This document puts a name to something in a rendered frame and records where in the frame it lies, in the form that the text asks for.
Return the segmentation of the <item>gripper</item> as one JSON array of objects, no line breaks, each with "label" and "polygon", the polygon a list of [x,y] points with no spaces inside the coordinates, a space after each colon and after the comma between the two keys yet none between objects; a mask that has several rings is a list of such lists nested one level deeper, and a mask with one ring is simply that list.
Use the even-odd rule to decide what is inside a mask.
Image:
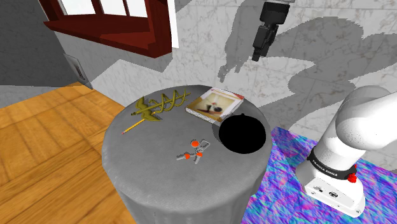
[{"label": "gripper", "polygon": [[253,61],[258,62],[261,56],[266,56],[269,47],[273,44],[276,37],[279,28],[278,25],[285,22],[289,8],[290,6],[288,4],[264,2],[260,21],[265,25],[276,25],[274,25],[271,35],[267,27],[263,25],[259,26],[253,42]]}]

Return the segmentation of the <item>book with picture cover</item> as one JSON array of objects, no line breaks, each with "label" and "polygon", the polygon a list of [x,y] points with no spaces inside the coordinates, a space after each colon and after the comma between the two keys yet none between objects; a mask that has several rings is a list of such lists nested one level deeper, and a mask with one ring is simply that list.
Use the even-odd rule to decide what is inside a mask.
[{"label": "book with picture cover", "polygon": [[220,126],[244,101],[244,96],[211,88],[185,107],[187,113]]}]

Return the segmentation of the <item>black ball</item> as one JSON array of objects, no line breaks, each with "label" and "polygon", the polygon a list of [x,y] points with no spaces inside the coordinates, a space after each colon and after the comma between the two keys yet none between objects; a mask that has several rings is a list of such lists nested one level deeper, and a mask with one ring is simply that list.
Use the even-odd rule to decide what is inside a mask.
[{"label": "black ball", "polygon": [[244,113],[224,120],[219,128],[219,140],[228,150],[250,154],[260,150],[266,142],[263,124]]}]

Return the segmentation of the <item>keys with orange caps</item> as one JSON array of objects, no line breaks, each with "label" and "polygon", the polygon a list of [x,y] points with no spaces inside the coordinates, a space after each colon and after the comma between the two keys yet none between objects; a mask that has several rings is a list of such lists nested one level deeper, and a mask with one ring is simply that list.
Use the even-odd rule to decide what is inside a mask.
[{"label": "keys with orange caps", "polygon": [[205,139],[202,139],[200,141],[198,140],[192,140],[190,142],[190,146],[194,149],[194,152],[184,152],[180,155],[176,156],[176,160],[189,160],[193,159],[195,164],[198,164],[200,159],[203,156],[203,152],[210,146],[210,142],[206,141]]}]

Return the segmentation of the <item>gold winged spiral ornament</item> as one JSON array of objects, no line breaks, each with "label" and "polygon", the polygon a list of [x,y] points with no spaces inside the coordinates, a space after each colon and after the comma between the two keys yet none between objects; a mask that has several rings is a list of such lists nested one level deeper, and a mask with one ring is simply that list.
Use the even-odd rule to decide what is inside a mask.
[{"label": "gold winged spiral ornament", "polygon": [[168,97],[164,93],[161,93],[160,101],[150,99],[148,103],[145,103],[145,98],[141,97],[135,103],[136,111],[130,115],[140,115],[143,120],[147,121],[160,121],[155,114],[168,112],[175,107],[182,106],[183,103],[188,100],[186,97],[189,95],[190,93],[188,93],[186,90],[184,90],[182,94],[180,94],[177,90],[173,90],[172,97]]}]

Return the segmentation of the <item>red framed window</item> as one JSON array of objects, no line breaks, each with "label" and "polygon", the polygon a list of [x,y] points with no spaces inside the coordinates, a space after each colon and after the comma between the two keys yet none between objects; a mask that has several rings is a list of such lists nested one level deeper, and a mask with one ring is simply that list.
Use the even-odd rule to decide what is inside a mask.
[{"label": "red framed window", "polygon": [[38,1],[53,31],[151,58],[172,51],[170,0],[144,0],[146,18],[106,14],[100,0],[88,0],[94,12],[82,15],[68,15],[61,0]]}]

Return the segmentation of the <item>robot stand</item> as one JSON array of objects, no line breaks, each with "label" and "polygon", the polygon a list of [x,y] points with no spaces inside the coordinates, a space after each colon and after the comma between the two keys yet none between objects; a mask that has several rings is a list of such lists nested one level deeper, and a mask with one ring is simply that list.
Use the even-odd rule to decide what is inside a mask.
[{"label": "robot stand", "polygon": [[397,224],[397,174],[366,160],[357,161],[366,206],[357,218],[306,195],[295,175],[315,140],[276,127],[273,147],[259,190],[247,205],[241,224]]}]

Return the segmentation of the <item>yellow pencil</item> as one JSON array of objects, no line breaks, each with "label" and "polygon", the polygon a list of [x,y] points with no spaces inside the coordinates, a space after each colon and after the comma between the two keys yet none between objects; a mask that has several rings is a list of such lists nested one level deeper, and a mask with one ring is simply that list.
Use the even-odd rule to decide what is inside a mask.
[{"label": "yellow pencil", "polygon": [[129,128],[125,129],[122,134],[124,135],[125,133],[127,133],[128,131],[130,131],[131,129],[135,128],[136,126],[138,126],[139,124],[143,123],[146,119],[142,119],[140,121],[138,121],[137,123],[133,124],[132,126],[130,126]]}]

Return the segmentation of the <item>grey round pouf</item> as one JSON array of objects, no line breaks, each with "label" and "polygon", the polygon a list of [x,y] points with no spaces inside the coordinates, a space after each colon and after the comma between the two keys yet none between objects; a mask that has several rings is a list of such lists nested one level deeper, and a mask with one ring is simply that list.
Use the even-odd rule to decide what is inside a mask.
[{"label": "grey round pouf", "polygon": [[[240,155],[228,150],[218,127],[185,111],[185,105],[160,113],[160,121],[131,116],[128,105],[106,130],[102,166],[136,224],[241,224],[250,196],[265,174],[272,136],[263,113],[244,101],[237,114],[258,119],[266,131],[263,147]],[[195,164],[176,160],[194,152],[192,140],[210,142]]]}]

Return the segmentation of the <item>grey wall vent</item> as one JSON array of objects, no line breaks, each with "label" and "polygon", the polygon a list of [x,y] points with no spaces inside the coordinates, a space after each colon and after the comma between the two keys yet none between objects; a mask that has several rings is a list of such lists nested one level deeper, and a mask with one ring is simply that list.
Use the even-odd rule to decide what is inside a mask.
[{"label": "grey wall vent", "polygon": [[79,60],[77,58],[74,58],[68,54],[64,54],[64,57],[66,58],[68,64],[71,66],[71,69],[75,73],[78,81],[82,83],[84,86],[88,87],[89,89],[93,89],[90,81],[88,80]]}]

